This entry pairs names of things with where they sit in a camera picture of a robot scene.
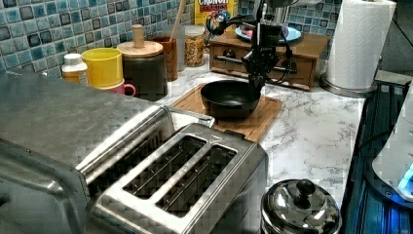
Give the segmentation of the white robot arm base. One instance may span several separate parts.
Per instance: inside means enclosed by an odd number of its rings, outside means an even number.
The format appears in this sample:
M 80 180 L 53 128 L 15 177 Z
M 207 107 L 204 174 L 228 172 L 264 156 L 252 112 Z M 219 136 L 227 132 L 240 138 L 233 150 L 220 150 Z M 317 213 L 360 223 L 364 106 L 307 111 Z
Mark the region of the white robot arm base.
M 385 199 L 405 209 L 412 209 L 413 163 L 412 82 L 389 138 L 366 168 L 372 187 Z

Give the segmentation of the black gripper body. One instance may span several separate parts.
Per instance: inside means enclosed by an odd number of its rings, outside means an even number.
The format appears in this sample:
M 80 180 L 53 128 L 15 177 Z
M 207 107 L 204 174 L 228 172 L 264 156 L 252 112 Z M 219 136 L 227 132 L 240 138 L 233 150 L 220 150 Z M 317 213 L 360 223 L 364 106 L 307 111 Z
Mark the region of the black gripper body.
M 266 76 L 279 61 L 277 46 L 282 36 L 280 24 L 257 23 L 252 29 L 250 51 L 242 57 L 249 76 Z

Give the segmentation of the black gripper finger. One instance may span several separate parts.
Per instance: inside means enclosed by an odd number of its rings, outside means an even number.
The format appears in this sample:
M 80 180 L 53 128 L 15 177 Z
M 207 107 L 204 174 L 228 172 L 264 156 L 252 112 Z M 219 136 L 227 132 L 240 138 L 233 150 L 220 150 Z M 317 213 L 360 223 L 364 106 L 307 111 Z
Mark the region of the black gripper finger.
M 261 96 L 261 90 L 265 86 L 266 78 L 262 75 L 249 75 L 248 76 L 248 91 L 249 95 L 253 98 L 259 98 Z

